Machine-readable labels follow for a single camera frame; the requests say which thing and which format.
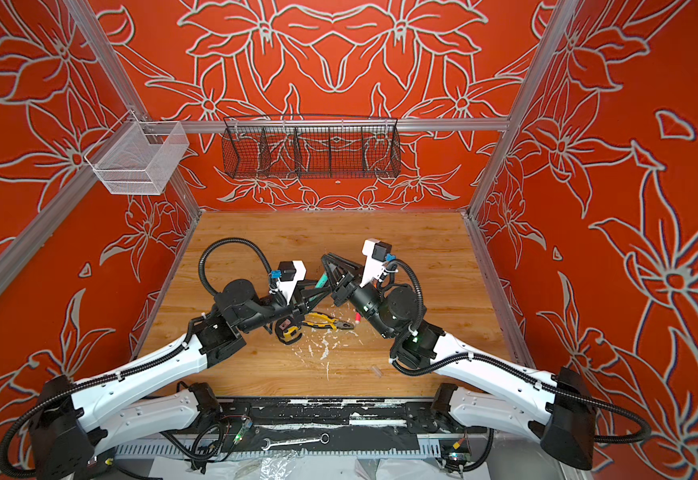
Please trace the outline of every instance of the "orange wall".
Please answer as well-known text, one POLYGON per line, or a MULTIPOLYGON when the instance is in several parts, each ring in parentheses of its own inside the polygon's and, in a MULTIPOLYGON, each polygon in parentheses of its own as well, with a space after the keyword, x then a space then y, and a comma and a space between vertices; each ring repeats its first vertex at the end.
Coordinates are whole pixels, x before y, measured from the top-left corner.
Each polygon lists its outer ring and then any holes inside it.
MULTIPOLYGON (((63 5, 0 1, 0 253, 125 111, 63 5)), ((83 198, 0 297, 0 438, 48 379, 128 361, 188 228, 171 187, 83 198)))
POLYGON ((597 446, 595 477, 698 478, 698 0, 603 5, 567 26, 479 227, 538 366, 653 426, 597 446))
POLYGON ((58 4, 0 2, 0 253, 125 112, 58 4))
MULTIPOLYGON (((153 118, 222 120, 282 113, 506 115, 553 3, 91 5, 153 118)), ((232 180, 221 172, 219 137, 192 137, 196 155, 183 160, 181 171, 208 210, 455 209, 469 204, 498 134, 406 135, 403 176, 340 183, 232 180)))

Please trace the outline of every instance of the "white paint splatter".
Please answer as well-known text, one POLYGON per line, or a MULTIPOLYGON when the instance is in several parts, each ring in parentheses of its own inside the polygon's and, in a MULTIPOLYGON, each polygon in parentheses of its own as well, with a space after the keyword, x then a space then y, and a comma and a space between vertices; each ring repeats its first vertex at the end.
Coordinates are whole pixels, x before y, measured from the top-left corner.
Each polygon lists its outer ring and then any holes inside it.
POLYGON ((360 345, 364 345, 364 343, 362 342, 362 339, 361 339, 360 336, 357 334, 357 332, 355 332, 354 330, 349 330, 349 333, 351 333, 352 335, 354 335, 354 336, 360 341, 360 345))
POLYGON ((325 360, 327 358, 327 354, 331 352, 331 349, 328 348, 328 346, 327 346, 327 340, 323 339, 322 344, 325 345, 325 351, 322 353, 320 360, 325 360))

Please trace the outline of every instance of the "wrench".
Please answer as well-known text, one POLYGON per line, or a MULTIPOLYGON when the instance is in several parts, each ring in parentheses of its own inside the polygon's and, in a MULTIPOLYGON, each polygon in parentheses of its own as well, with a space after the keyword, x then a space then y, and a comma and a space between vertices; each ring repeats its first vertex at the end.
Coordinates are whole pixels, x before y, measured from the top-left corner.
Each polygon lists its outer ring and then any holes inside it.
POLYGON ((261 447, 261 450, 266 452, 269 448, 271 447, 276 447, 280 445, 298 445, 301 443, 314 443, 314 442, 319 442, 322 444, 328 443, 331 440, 331 437, 323 433, 322 435, 318 437, 306 437, 306 438, 292 438, 290 440, 281 440, 279 442, 273 442, 269 438, 264 438, 265 445, 261 447))

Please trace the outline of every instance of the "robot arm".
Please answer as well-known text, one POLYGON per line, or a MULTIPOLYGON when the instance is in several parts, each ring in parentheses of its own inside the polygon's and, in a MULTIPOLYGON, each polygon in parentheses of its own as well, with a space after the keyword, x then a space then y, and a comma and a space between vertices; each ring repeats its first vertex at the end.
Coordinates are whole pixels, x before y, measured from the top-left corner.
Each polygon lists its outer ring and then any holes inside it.
POLYGON ((370 239, 363 253, 364 266, 324 255, 326 281, 314 282, 304 280, 300 261, 282 262, 272 271, 248 240, 215 242, 202 255, 199 270, 201 283, 214 299, 210 313, 192 320, 185 336, 148 356, 92 379, 71 383, 60 376, 47 382, 37 405, 18 418, 0 443, 0 470, 17 478, 56 480, 120 443, 166 430, 207 429, 220 414, 207 384, 195 384, 173 396, 137 400, 226 360, 245 345, 241 332, 264 327, 279 335, 280 330, 300 326, 304 315, 328 295, 336 306, 351 302, 384 338, 394 339, 390 363, 401 373, 436 372, 492 394, 448 384, 440 388, 433 403, 435 413, 463 426, 486 426, 531 438, 554 458, 581 469, 591 469, 595 441, 635 442, 649 434, 642 418, 590 398, 577 373, 562 369, 555 376, 507 362, 426 322, 417 278, 391 254, 391 245, 370 239), (256 251, 269 275, 269 296, 259 298, 245 279, 230 282, 221 292, 210 286, 205 259, 228 243, 246 244, 256 251), (395 283, 398 267, 411 278, 412 287, 395 283), (597 437, 594 407, 631 418, 642 429, 631 436, 597 437), (8 461, 10 441, 27 421, 37 471, 19 470, 8 461))

